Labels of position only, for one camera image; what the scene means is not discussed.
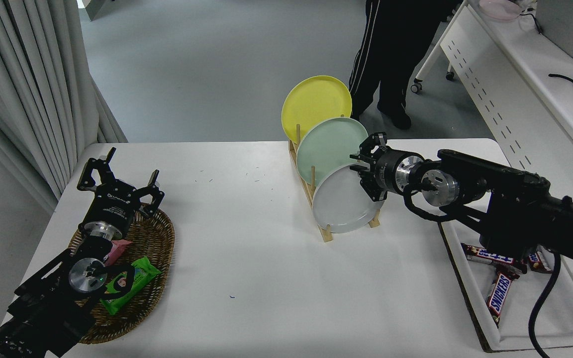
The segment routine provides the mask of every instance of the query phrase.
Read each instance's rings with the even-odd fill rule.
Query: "pink snack package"
[[[109,254],[105,256],[105,267],[113,265],[116,262],[116,259],[121,257],[123,251],[125,251],[125,248],[127,248],[127,245],[130,243],[132,242],[129,242],[128,240],[112,240],[112,249],[109,250]]]

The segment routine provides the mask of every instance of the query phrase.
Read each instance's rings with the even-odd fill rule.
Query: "white tray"
[[[513,281],[497,327],[485,303],[495,276],[495,268],[468,261],[461,248],[461,243],[480,246],[479,234],[456,221],[445,222],[441,224],[441,228],[484,351],[534,349],[528,336],[528,320],[532,307],[550,275],[529,270],[527,274]],[[548,263],[552,265],[553,256],[549,252],[545,254]],[[566,265],[562,266],[559,279],[539,312],[535,332],[544,349],[573,347],[573,277]]]

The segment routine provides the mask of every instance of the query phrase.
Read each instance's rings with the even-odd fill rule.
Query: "caster wheel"
[[[419,83],[412,84],[412,85],[410,86],[410,91],[411,91],[412,93],[419,93],[419,91],[421,91],[421,84],[419,84]]]

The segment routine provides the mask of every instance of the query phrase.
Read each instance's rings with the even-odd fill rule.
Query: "desk leg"
[[[421,91],[421,82],[423,81],[423,78],[425,77],[425,75],[428,74],[428,72],[430,72],[430,68],[432,68],[432,65],[434,65],[435,62],[437,61],[437,56],[439,56],[439,52],[441,51],[441,46],[440,46],[441,41],[443,40],[444,36],[446,36],[448,30],[450,30],[450,27],[452,27],[452,24],[455,22],[455,20],[457,20],[457,17],[459,16],[459,13],[461,13],[461,10],[464,8],[464,6],[468,6],[468,0],[464,0],[461,3],[459,9],[457,9],[455,15],[452,16],[452,19],[450,20],[450,23],[448,23],[448,26],[444,30],[443,34],[441,34],[441,37],[439,37],[439,40],[437,40],[435,47],[432,48],[432,51],[430,51],[428,58],[423,63],[423,65],[421,65],[419,72],[417,73],[416,77],[413,80],[414,83],[410,87],[410,91],[412,91],[412,93],[419,93],[419,91]],[[452,66],[448,65],[448,74],[446,75],[446,78],[449,80],[452,80],[453,78],[453,75],[451,75],[451,73],[452,73]]]

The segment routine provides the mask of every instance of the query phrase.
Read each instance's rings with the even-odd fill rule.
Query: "snickers bar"
[[[516,274],[527,273],[527,265],[522,261],[516,260],[514,258],[508,258],[507,256],[492,254],[483,247],[476,247],[464,243],[461,243],[461,247],[464,249],[464,254],[466,254],[466,258],[469,261],[494,265],[495,267],[506,267],[508,270],[511,270]]]
[[[517,278],[519,278],[518,274],[505,269],[505,267],[496,267],[496,277],[494,281],[492,281],[491,290],[489,291],[489,295],[487,295],[486,305],[497,327],[501,320],[503,307],[505,306],[507,291],[510,289],[512,281]]]
[[[540,248],[537,248],[536,251],[528,256],[528,263],[530,269],[534,272],[541,272],[541,273],[552,273],[552,269],[548,262],[545,261],[545,257],[543,256],[543,252],[541,252]]]

